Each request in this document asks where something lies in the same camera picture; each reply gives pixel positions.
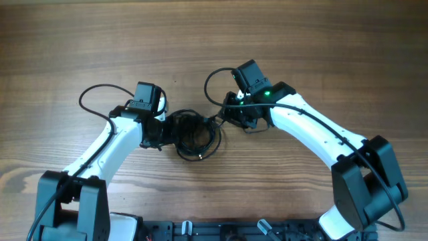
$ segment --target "beige surface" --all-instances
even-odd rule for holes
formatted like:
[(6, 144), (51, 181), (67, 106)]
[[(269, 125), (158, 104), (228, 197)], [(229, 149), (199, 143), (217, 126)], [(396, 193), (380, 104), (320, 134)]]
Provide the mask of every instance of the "beige surface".
[[(204, 79), (251, 58), (336, 123), (394, 145), (409, 188), (407, 229), (381, 229), (381, 240), (426, 240), (426, 12), (414, 1), (0, 7), (0, 240), (24, 239), (41, 174), (73, 162), (104, 127), (77, 104), (85, 88), (153, 82), (171, 110), (209, 115), (218, 108), (203, 96)], [(227, 73), (209, 87), (216, 100), (230, 90)], [(84, 102), (108, 113), (127, 98), (104, 88)], [(173, 147), (133, 152), (108, 189), (110, 209), (213, 221), (315, 218), (331, 207), (328, 168), (295, 138), (224, 131), (219, 152), (202, 163), (182, 161)]]

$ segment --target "table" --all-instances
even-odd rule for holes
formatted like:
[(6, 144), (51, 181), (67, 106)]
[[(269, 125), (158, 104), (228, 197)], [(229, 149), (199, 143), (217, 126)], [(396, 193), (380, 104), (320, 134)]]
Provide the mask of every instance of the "table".
[[(37, 181), (78, 158), (105, 121), (78, 106), (93, 84), (165, 89), (170, 110), (219, 108), (207, 75), (255, 59), (273, 83), (293, 86), (315, 109), (394, 146), (409, 199), (407, 229), (428, 235), (428, 15), (410, 2), (161, 1), (0, 7), (0, 240), (22, 240)], [(212, 79), (222, 101), (230, 74)], [(127, 100), (103, 88), (84, 103), (104, 114)], [(316, 218), (333, 204), (329, 169), (291, 135), (246, 135), (225, 124), (218, 153), (200, 163), (172, 146), (137, 149), (108, 188), (110, 210), (145, 220)], [(390, 212), (384, 221), (396, 224)]]

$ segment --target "brown background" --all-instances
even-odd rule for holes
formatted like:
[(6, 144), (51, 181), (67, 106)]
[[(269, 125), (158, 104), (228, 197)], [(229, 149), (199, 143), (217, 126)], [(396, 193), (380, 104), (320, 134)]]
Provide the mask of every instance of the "brown background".
[[(0, 240), (23, 240), (37, 181), (62, 170), (105, 121), (78, 96), (93, 84), (164, 88), (170, 109), (218, 108), (203, 96), (214, 69), (257, 60), (350, 131), (386, 137), (409, 188), (403, 233), (428, 239), (428, 15), (416, 1), (192, 1), (0, 7)], [(228, 73), (209, 91), (237, 87)], [(103, 88), (84, 102), (108, 113), (127, 95)], [(173, 147), (137, 149), (108, 189), (110, 210), (145, 220), (316, 218), (333, 204), (328, 168), (287, 133), (224, 125), (218, 153), (187, 163)], [(390, 213), (384, 221), (396, 224)]]

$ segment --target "robotic hand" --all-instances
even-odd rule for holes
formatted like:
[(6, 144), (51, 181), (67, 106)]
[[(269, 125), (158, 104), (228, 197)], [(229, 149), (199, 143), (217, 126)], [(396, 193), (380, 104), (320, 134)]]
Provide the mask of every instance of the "robotic hand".
[[(231, 70), (240, 91), (229, 92), (221, 104), (209, 97), (207, 84), (223, 70)], [(384, 138), (368, 141), (338, 126), (292, 87), (283, 82), (272, 86), (253, 60), (236, 69), (214, 71), (204, 90), (210, 102), (222, 107), (218, 116), (224, 121), (256, 128), (257, 120), (264, 118), (319, 156), (332, 170), (335, 206), (316, 220), (260, 220), (257, 224), (143, 222), (138, 216), (109, 213), (106, 188), (129, 153), (138, 146), (160, 149), (179, 142), (173, 116), (165, 116), (165, 92), (139, 82), (133, 100), (110, 112), (106, 128), (80, 158), (60, 173), (43, 174), (37, 187), (36, 219), (27, 240), (33, 234), (37, 241), (374, 240), (374, 223), (391, 209), (404, 229), (397, 204), (407, 198), (407, 188)], [(361, 167), (371, 173), (363, 177)], [(62, 209), (61, 203), (71, 201), (80, 202), (78, 212)]]

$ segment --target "black base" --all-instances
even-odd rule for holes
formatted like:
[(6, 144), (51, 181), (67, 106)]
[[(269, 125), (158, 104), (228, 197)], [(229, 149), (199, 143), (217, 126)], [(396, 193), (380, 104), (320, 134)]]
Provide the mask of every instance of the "black base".
[[(288, 220), (285, 222), (270, 222), (272, 231), (283, 241), (331, 241), (319, 228), (317, 220)], [(181, 234), (182, 223), (144, 221), (139, 232), (138, 241), (233, 241), (238, 240), (225, 236), (226, 233), (237, 232), (240, 240), (272, 241), (257, 227), (256, 222), (224, 222), (224, 223), (194, 223), (191, 236)], [(364, 232), (353, 232), (341, 241), (377, 241), (377, 229), (371, 225)]]

